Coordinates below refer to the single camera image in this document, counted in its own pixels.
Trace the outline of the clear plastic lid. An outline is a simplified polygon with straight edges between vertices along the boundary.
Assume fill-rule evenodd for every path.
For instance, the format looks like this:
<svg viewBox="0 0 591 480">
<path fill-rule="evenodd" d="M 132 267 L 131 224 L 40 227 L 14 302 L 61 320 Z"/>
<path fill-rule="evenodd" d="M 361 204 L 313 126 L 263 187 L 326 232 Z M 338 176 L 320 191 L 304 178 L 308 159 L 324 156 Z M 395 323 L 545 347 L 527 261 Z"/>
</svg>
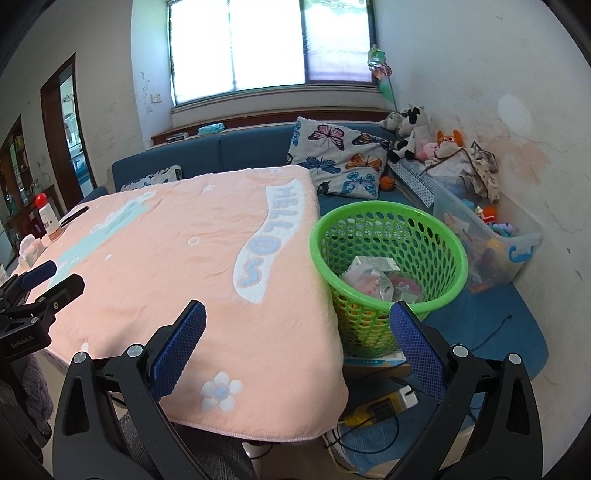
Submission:
<svg viewBox="0 0 591 480">
<path fill-rule="evenodd" d="M 414 277 L 393 273 L 389 279 L 394 288 L 394 302 L 405 301 L 408 304 L 414 304 L 422 301 L 423 288 Z"/>
</svg>

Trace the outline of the crushed white plastic carton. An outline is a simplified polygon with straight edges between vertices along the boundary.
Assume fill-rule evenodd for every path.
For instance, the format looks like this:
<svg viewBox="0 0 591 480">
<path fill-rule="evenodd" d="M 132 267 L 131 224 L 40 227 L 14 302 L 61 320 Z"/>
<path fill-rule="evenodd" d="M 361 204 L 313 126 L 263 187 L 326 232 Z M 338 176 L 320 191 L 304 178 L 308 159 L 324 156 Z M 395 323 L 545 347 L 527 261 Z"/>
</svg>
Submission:
<svg viewBox="0 0 591 480">
<path fill-rule="evenodd" d="M 392 302 L 394 288 L 389 279 L 402 270 L 391 257 L 356 255 L 341 279 L 360 293 L 372 298 Z"/>
</svg>

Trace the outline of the white bottle red cap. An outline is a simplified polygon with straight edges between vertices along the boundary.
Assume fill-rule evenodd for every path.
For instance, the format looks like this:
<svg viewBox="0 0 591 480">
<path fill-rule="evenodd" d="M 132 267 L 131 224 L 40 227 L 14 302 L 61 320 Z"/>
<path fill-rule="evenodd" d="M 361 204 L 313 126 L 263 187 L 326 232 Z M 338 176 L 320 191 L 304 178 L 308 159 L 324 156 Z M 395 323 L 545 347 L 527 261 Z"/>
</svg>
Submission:
<svg viewBox="0 0 591 480">
<path fill-rule="evenodd" d="M 45 193 L 38 194 L 35 197 L 35 205 L 50 241 L 55 241 L 61 236 L 62 228 L 47 195 Z"/>
</svg>

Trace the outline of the black remote control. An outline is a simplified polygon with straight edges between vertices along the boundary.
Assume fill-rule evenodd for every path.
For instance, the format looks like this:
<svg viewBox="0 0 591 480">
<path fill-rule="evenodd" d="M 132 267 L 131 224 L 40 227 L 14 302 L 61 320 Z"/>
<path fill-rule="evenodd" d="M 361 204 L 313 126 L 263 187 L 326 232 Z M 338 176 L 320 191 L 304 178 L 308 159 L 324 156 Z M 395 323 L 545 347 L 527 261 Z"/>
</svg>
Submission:
<svg viewBox="0 0 591 480">
<path fill-rule="evenodd" d="M 84 213 L 86 213 L 88 210 L 89 210 L 89 206 L 88 205 L 84 205 L 82 208 L 79 208 L 75 212 L 68 214 L 64 219 L 62 219 L 60 221 L 60 226 L 62 228 L 65 228 L 72 221 L 74 221 L 75 219 L 79 218 L 81 215 L 83 215 Z"/>
</svg>

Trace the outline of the blue sofa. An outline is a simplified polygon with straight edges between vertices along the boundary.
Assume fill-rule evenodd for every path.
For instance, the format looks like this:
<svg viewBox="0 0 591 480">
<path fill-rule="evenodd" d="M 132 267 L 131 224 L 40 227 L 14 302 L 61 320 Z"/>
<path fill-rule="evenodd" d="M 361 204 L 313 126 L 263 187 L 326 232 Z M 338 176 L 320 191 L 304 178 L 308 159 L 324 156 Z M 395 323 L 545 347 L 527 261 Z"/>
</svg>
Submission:
<svg viewBox="0 0 591 480">
<path fill-rule="evenodd" d="M 415 277 L 424 296 L 413 311 L 448 339 L 480 341 L 488 358 L 516 351 L 534 375 L 548 357 L 513 286 L 465 290 L 466 252 L 446 224 L 391 201 L 321 214 L 302 166 L 216 166 L 88 207 L 60 254 L 86 287 L 57 321 L 52 354 L 118 354 L 200 301 L 204 336 L 162 400 L 181 425 L 276 443 L 334 428 L 349 398 L 345 357 L 399 347 L 389 304 L 342 282 L 360 255 Z"/>
</svg>

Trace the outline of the white yellow power strip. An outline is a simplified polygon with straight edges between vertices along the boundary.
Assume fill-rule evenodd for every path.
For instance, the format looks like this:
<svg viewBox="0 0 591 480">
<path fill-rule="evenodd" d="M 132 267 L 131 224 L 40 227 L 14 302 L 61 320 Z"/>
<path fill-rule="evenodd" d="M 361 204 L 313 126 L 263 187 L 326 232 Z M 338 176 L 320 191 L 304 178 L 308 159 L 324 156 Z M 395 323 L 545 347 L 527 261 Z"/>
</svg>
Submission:
<svg viewBox="0 0 591 480">
<path fill-rule="evenodd" d="M 356 407 L 342 419 L 342 424 L 351 428 L 375 425 L 394 418 L 418 404 L 419 399 L 415 390 L 409 385 L 403 386 L 393 393 Z"/>
</svg>

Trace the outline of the clear plastic toy bin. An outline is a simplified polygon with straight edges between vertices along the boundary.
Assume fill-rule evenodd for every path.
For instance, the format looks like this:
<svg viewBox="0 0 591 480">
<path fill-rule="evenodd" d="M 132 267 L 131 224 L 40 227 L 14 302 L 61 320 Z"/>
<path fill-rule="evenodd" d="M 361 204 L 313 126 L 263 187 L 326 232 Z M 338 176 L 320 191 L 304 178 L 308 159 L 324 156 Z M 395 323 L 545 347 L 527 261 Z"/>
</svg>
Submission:
<svg viewBox="0 0 591 480">
<path fill-rule="evenodd" d="M 459 238 L 469 262 L 467 288 L 479 293 L 512 282 L 544 239 L 542 225 L 509 196 L 496 205 L 462 180 L 433 183 L 433 215 Z"/>
</svg>

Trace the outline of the pink blanket table cover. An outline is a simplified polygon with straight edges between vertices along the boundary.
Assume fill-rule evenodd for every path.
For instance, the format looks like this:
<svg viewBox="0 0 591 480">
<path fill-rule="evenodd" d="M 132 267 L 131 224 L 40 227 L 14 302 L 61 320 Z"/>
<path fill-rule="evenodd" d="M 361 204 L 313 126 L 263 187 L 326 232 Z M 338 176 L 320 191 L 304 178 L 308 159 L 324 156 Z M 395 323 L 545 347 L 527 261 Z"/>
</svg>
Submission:
<svg viewBox="0 0 591 480">
<path fill-rule="evenodd" d="M 331 295 L 308 241 L 318 197 L 298 166 L 204 174 L 100 197 L 43 252 L 83 294 L 48 353 L 68 364 L 144 344 L 192 300 L 206 326 L 173 392 L 176 423 L 270 442 L 335 427 L 348 390 Z"/>
</svg>

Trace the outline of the green plastic basket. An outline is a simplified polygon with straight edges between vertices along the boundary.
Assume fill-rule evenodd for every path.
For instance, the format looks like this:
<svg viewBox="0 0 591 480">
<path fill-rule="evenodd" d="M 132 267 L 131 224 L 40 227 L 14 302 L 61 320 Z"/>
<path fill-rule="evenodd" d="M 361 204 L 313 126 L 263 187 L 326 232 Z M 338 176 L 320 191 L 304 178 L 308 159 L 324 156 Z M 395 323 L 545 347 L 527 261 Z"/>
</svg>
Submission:
<svg viewBox="0 0 591 480">
<path fill-rule="evenodd" d="M 456 235 L 410 206 L 362 201 L 322 216 L 311 232 L 311 259 L 329 284 L 342 347 L 349 356 L 397 350 L 391 306 L 406 301 L 419 318 L 463 290 L 468 259 Z"/>
</svg>

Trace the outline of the teal tissue pack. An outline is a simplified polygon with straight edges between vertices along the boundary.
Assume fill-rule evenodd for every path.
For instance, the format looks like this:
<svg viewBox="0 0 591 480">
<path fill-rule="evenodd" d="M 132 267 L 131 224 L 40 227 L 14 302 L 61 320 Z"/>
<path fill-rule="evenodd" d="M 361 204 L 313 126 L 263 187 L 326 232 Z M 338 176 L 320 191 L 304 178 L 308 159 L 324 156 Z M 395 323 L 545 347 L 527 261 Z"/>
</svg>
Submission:
<svg viewBox="0 0 591 480">
<path fill-rule="evenodd" d="M 221 133 L 224 130 L 225 130 L 225 125 L 222 122 L 217 122 L 217 123 L 207 124 L 207 125 L 199 127 L 197 129 L 197 135 L 199 137 L 214 135 L 214 134 Z"/>
</svg>

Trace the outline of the small orange ball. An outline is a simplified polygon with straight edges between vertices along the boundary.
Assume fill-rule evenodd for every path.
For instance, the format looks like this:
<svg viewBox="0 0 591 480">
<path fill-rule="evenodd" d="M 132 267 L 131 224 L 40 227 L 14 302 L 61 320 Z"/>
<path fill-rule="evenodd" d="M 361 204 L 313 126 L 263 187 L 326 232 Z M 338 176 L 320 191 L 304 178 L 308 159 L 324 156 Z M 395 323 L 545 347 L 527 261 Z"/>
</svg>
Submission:
<svg viewBox="0 0 591 480">
<path fill-rule="evenodd" d="M 394 191 L 396 188 L 396 184 L 394 183 L 394 179 L 389 176 L 383 176 L 379 182 L 380 190 L 384 192 L 391 192 Z"/>
</svg>

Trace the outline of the pink plush toy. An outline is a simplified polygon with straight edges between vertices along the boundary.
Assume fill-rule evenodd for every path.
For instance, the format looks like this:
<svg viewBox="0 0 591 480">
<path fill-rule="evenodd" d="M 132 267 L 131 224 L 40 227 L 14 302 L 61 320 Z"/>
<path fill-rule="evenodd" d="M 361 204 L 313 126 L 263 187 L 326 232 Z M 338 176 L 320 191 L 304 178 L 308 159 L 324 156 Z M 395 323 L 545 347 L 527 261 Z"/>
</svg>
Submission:
<svg viewBox="0 0 591 480">
<path fill-rule="evenodd" d="M 421 150 L 416 154 L 417 158 L 422 162 L 434 159 L 439 149 L 438 143 L 422 141 L 421 144 Z"/>
</svg>

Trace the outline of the orange fox plush toy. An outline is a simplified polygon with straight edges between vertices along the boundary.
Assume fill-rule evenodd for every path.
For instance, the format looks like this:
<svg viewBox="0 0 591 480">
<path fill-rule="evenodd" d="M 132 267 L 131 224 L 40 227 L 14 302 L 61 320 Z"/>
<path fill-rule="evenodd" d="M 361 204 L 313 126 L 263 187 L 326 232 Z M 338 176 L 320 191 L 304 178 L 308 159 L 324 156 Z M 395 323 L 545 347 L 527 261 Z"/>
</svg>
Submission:
<svg viewBox="0 0 591 480">
<path fill-rule="evenodd" d="M 457 129 L 454 129 L 451 134 L 439 130 L 436 135 L 436 142 L 438 144 L 437 156 L 439 158 L 449 157 L 464 146 L 463 134 Z"/>
</svg>

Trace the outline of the cow plush toy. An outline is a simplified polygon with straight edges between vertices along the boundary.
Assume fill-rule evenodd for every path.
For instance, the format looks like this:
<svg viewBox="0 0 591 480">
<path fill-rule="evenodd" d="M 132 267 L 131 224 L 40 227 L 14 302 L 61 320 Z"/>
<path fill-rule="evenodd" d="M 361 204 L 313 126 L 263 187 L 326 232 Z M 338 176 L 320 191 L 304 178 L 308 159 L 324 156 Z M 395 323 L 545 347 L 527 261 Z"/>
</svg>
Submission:
<svg viewBox="0 0 591 480">
<path fill-rule="evenodd" d="M 400 129 L 394 132 L 388 153 L 389 160 L 397 163 L 401 159 L 415 160 L 421 150 L 422 141 L 430 142 L 432 135 L 428 115 L 422 106 L 411 106 L 400 112 L 406 116 Z"/>
</svg>

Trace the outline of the grey plush toy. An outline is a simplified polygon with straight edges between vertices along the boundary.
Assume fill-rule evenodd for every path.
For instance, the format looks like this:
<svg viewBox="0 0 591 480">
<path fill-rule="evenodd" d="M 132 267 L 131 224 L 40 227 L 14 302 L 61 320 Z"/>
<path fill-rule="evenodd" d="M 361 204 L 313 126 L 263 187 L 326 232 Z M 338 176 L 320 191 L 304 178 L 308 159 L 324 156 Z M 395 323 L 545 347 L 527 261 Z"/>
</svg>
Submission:
<svg viewBox="0 0 591 480">
<path fill-rule="evenodd" d="M 400 129 L 405 119 L 406 116 L 403 113 L 392 112 L 384 120 L 379 122 L 379 126 L 384 130 L 394 133 Z"/>
</svg>

